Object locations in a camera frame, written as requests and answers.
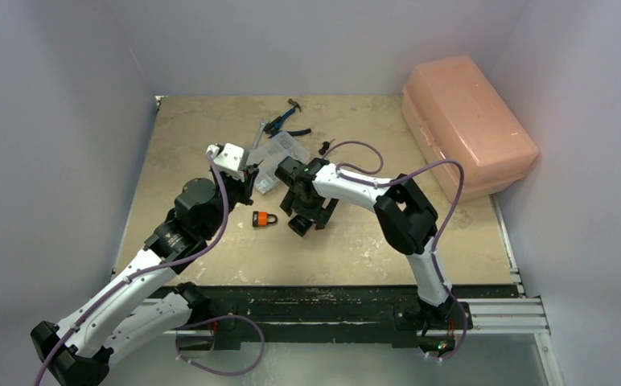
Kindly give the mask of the black padlock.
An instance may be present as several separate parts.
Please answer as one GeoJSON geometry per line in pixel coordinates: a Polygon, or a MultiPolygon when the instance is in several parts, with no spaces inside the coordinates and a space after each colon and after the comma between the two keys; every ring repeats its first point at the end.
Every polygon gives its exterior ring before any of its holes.
{"type": "Polygon", "coordinates": [[[288,227],[298,236],[304,237],[313,226],[313,222],[301,215],[296,215],[287,223],[288,227]]]}

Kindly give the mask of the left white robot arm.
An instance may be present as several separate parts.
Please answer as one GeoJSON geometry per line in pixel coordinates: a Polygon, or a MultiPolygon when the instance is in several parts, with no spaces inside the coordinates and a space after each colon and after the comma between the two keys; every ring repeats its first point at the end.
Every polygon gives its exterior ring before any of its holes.
{"type": "Polygon", "coordinates": [[[177,285],[153,306],[143,304],[217,245],[237,204],[252,204],[256,164],[235,169],[215,164],[211,172],[211,179],[183,186],[166,219],[100,292],[58,322],[33,328],[31,340],[42,362],[35,385],[47,373],[60,385],[98,385],[130,353],[165,332],[216,328],[239,319],[215,309],[193,282],[177,285]]]}

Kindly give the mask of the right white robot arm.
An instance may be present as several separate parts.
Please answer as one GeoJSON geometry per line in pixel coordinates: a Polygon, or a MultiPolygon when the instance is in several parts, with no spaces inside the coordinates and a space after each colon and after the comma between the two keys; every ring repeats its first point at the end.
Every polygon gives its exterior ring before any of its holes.
{"type": "Polygon", "coordinates": [[[290,217],[289,227],[299,236],[310,228],[324,229],[337,205],[349,203],[370,211],[387,243],[403,254],[412,269],[423,329],[466,331],[471,323],[464,305],[438,263],[438,213],[418,185],[406,175],[394,180],[370,179],[314,158],[304,164],[288,156],[275,170],[288,191],[280,207],[290,217]]]}

